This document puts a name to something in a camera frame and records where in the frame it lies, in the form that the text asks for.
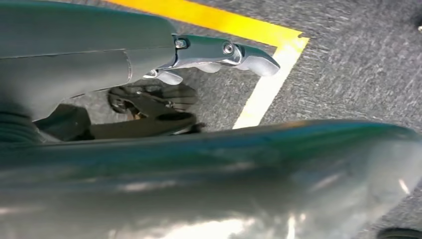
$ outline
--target asphalt pavement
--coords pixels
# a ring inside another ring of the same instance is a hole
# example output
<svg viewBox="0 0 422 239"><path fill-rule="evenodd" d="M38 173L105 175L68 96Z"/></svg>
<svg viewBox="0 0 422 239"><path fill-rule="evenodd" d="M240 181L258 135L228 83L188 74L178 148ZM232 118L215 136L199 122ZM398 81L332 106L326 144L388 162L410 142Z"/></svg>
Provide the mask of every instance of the asphalt pavement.
<svg viewBox="0 0 422 239"><path fill-rule="evenodd" d="M213 7L297 29L310 37L296 66L273 101L262 124L303 119L368 119L422 131L422 0L196 0ZM100 1L84 4L125 9ZM184 23L180 32L228 37ZM208 130L230 129L258 81L250 72L223 69L215 74L182 70L185 83L198 90L192 108ZM72 100L90 109L93 122L121 120L111 113L102 93ZM422 230L422 191L359 238L377 229Z"/></svg>

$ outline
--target metal bolt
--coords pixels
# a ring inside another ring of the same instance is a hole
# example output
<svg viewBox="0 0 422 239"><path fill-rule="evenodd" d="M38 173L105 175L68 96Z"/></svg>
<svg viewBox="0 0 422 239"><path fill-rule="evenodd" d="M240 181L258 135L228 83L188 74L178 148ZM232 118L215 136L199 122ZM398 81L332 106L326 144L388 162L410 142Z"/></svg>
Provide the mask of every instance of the metal bolt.
<svg viewBox="0 0 422 239"><path fill-rule="evenodd" d="M233 54L233 51L234 51L234 45L232 43L226 42L223 45L223 53L224 54L231 55L231 54Z"/></svg>
<svg viewBox="0 0 422 239"><path fill-rule="evenodd" d="M182 39L176 40L174 42L174 44L176 45L176 48L177 49L186 48L188 46L188 44L186 43L186 41L185 40L182 40Z"/></svg>

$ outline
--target chrome part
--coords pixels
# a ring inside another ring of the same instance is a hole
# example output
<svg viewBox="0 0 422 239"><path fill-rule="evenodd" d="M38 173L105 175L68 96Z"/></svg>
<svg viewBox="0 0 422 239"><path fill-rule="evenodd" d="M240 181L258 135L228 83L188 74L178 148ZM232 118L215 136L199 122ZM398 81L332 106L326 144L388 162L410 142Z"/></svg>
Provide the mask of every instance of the chrome part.
<svg viewBox="0 0 422 239"><path fill-rule="evenodd" d="M188 44L186 43L186 41L183 40L183 39L176 40L174 42L174 44L176 45L176 48L177 49L183 49L183 48L186 48L188 46Z"/></svg>
<svg viewBox="0 0 422 239"><path fill-rule="evenodd" d="M233 43L231 43L231 42L226 42L226 43L223 45L223 53L224 53L224 54L226 54L226 55L231 55L231 54L233 54L233 51L234 51L234 45L233 45Z"/></svg>

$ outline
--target gray asphalt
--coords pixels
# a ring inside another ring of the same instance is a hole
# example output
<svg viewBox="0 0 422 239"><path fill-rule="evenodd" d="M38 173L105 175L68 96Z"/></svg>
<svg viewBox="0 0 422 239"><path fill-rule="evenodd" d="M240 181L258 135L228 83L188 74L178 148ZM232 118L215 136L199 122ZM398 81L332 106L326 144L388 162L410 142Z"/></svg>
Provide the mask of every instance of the gray asphalt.
<svg viewBox="0 0 422 239"><path fill-rule="evenodd" d="M421 0L197 0L305 32L311 40L263 124L303 119L368 119L422 131ZM113 7L99 1L85 4ZM240 43L274 48L212 30L177 23L183 33L223 36ZM258 77L224 69L216 74L184 70L198 90L193 108L208 130L233 126ZM88 106L94 122L119 120L95 93L73 100ZM421 188L379 223L358 235L371 238L385 227L422 230Z"/></svg>

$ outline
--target yellow painted line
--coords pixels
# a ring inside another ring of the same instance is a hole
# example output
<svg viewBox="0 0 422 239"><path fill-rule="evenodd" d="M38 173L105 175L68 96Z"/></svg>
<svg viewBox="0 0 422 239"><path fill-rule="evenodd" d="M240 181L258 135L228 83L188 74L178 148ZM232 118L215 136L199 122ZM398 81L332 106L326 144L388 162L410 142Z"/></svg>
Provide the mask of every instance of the yellow painted line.
<svg viewBox="0 0 422 239"><path fill-rule="evenodd" d="M187 0L106 1L276 46L273 57L280 64L280 71L259 79L233 128L256 126L261 122L309 40L299 38L301 32L297 30Z"/></svg>
<svg viewBox="0 0 422 239"><path fill-rule="evenodd" d="M300 31L186 0L107 0L140 11L229 33L272 46L297 38Z"/></svg>

